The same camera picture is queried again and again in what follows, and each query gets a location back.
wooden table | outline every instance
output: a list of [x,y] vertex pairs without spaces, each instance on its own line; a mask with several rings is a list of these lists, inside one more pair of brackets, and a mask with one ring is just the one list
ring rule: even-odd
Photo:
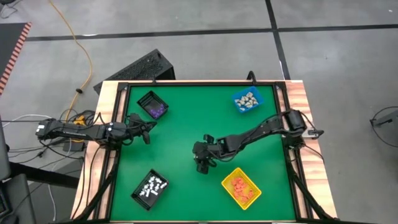
[[[128,81],[128,82],[129,83],[150,83],[151,81]],[[173,82],[189,83],[189,82],[251,82],[251,81],[250,80],[179,80],[179,81],[162,80],[162,81],[158,81],[158,82],[159,83],[167,83],[167,82],[169,82],[169,83],[173,83]],[[280,82],[280,80],[275,80],[275,81],[259,80],[259,82]],[[96,108],[96,114],[98,114],[100,112],[104,122],[111,121],[111,117],[112,117],[112,114],[114,111],[114,106],[115,106],[115,101],[116,101],[116,93],[117,93],[118,84],[119,84],[119,81],[103,82],[101,94],[99,95],[98,105]],[[310,107],[308,104],[307,95],[305,93],[303,81],[289,80],[289,81],[285,81],[285,84],[287,87],[287,94],[289,97],[290,107],[293,109],[296,109],[296,110],[300,110],[301,112],[305,113],[310,120],[312,120],[312,115],[311,115]],[[121,121],[125,98],[126,98],[126,90],[123,90],[121,92],[116,121]],[[284,110],[283,98],[280,97],[279,101],[280,101],[282,110]],[[306,145],[308,145],[308,146],[312,147],[313,149],[315,149],[316,151],[320,152],[320,148],[319,148],[319,144],[318,144],[317,140],[306,139],[305,143],[306,143]],[[85,156],[85,167],[83,170],[83,172],[85,173],[86,181],[84,183],[85,186],[83,188],[83,172],[82,172],[81,177],[80,177],[80,183],[79,183],[79,186],[78,186],[78,189],[76,192],[75,203],[73,205],[73,210],[72,210],[72,214],[73,214],[73,213],[75,213],[75,210],[77,209],[77,213],[75,216],[78,216],[84,210],[85,205],[86,205],[87,195],[88,195],[88,198],[90,201],[91,198],[94,196],[94,194],[97,192],[98,187],[99,187],[101,170],[102,170],[102,167],[104,164],[105,151],[104,151],[104,149],[100,149],[93,160],[93,156],[94,156],[94,153],[97,150],[97,148],[98,148],[97,143],[89,142],[87,150],[86,150],[86,156]],[[313,153],[310,150],[307,150],[305,147],[302,148],[302,150],[300,150],[300,154],[301,154],[301,158],[302,158],[302,165],[303,165],[303,169],[304,169],[305,180],[307,183],[308,190],[310,191],[310,193],[313,195],[313,197],[317,200],[317,202],[322,206],[322,208],[329,215],[336,217],[335,206],[334,206],[333,199],[331,196],[328,178],[326,176],[325,166],[324,166],[322,160],[319,158],[318,155],[316,155],[315,153]],[[109,159],[108,172],[110,171],[110,168],[113,164],[113,159],[112,159],[113,155],[114,155],[114,152],[112,152],[111,157]],[[294,155],[292,152],[290,153],[290,156],[291,156],[291,158],[294,158]],[[93,168],[91,171],[91,185],[90,185],[90,189],[88,189],[88,181],[87,180],[88,180],[89,174],[90,174],[91,162],[93,163]],[[299,205],[301,217],[306,218],[307,216],[306,216],[303,196],[297,187],[296,187],[296,189],[297,189],[298,205]],[[78,203],[80,201],[81,194],[83,194],[83,197],[81,200],[81,204],[78,207]],[[108,197],[109,197],[109,189],[103,195],[98,218],[105,218]]]

white cable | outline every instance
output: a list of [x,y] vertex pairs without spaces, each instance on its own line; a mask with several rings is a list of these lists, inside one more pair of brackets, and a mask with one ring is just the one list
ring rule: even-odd
[[[69,150],[68,150],[67,156],[69,156],[69,153],[70,153],[71,148],[72,148],[72,139],[69,139]],[[58,162],[52,167],[51,172],[54,171],[55,167],[58,165],[59,162],[61,162],[61,161],[58,161]],[[51,197],[51,201],[52,201],[52,206],[53,206],[53,209],[54,209],[54,217],[52,218],[52,221],[55,222],[55,221],[57,220],[57,208],[56,208],[56,206],[55,206],[54,198],[52,197],[50,184],[48,184],[48,186],[49,186],[49,192],[50,192],[50,197]]]
[[[17,121],[21,118],[26,118],[26,117],[30,117],[30,116],[38,116],[38,117],[42,117],[42,118],[52,118],[50,116],[41,115],[41,114],[25,114],[25,115],[17,117],[16,119],[12,119],[11,121]],[[8,122],[7,124],[3,125],[3,127],[5,128],[8,124],[11,124],[11,122]]]

concrete floor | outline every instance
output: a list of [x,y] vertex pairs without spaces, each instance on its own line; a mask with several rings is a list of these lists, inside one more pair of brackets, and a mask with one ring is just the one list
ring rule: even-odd
[[[81,35],[271,27],[263,0],[56,0],[55,4]],[[278,27],[398,21],[398,2],[390,0],[273,0],[272,6]],[[17,8],[18,13],[0,22],[31,21],[29,37],[69,35],[46,0],[22,1]],[[398,102],[398,30],[289,32],[280,33],[280,38],[290,76],[304,80],[315,124],[325,130],[320,144],[338,216],[396,223],[398,151],[375,137],[369,119]],[[75,106],[78,111],[95,109],[98,96],[93,85],[155,48],[174,65],[178,79],[240,79],[249,70],[258,79],[283,79],[272,33],[80,42],[93,60],[94,73]],[[73,41],[26,42],[0,99],[0,113],[4,119],[28,113],[58,118],[87,74],[88,62]],[[398,144],[388,128],[381,130],[383,136]],[[6,140],[12,148],[36,146],[34,130],[35,124],[12,124],[5,130]],[[24,154],[14,161],[32,156]],[[39,167],[58,158],[48,153],[27,164]],[[59,166],[70,162],[64,160]]]

yellow cable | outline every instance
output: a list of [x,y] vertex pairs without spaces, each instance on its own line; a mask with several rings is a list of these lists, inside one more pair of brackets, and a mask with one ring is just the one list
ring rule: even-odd
[[[63,16],[62,12],[58,10],[58,8],[54,5],[54,3],[52,2],[52,0],[49,0],[49,2],[50,2],[50,4],[52,5],[52,7],[53,7],[53,8],[58,12],[58,14],[61,16],[61,18],[63,19],[63,21],[66,23],[66,25],[68,26],[68,28],[69,28],[69,30],[70,30],[70,33],[71,33],[72,36],[73,36],[73,39],[75,40],[76,44],[79,45],[79,47],[86,53],[87,59],[88,59],[88,61],[89,61],[89,63],[90,63],[90,73],[89,73],[89,75],[88,75],[86,81],[85,81],[85,82],[82,84],[82,86],[80,87],[80,89],[82,90],[82,89],[86,86],[86,84],[88,83],[88,81],[90,80],[90,78],[91,78],[91,76],[92,76],[92,74],[93,74],[93,62],[91,61],[90,56],[88,55],[86,49],[76,40],[75,33],[73,32],[72,28],[70,27],[70,24],[68,23],[68,21],[67,21],[67,20],[65,19],[65,17]],[[75,104],[75,101],[76,101],[78,95],[79,95],[79,93],[76,93],[75,96],[73,97],[73,100],[72,100],[72,102],[70,103],[69,110],[68,110],[68,113],[67,113],[67,117],[65,118],[65,120],[68,120],[70,111],[72,110],[73,105]]]

blue bin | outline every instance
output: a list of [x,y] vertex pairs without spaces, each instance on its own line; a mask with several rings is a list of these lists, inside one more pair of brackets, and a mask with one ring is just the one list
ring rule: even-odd
[[[246,106],[242,105],[241,107],[243,107],[245,109],[244,111],[242,111],[240,109],[240,107],[238,106],[238,104],[235,102],[235,100],[240,100],[242,98],[242,96],[246,96],[246,94],[249,93],[249,92],[253,93],[253,97],[255,97],[255,99],[257,100],[258,104],[254,105],[252,108],[247,108]],[[250,86],[249,88],[246,88],[246,89],[240,91],[239,93],[235,93],[232,96],[232,101],[234,102],[234,104],[235,104],[235,106],[236,106],[236,108],[238,109],[239,112],[245,113],[245,112],[248,112],[248,111],[253,110],[254,108],[257,108],[258,106],[260,106],[264,102],[264,99],[260,95],[260,92],[259,92],[259,90],[256,87]]]

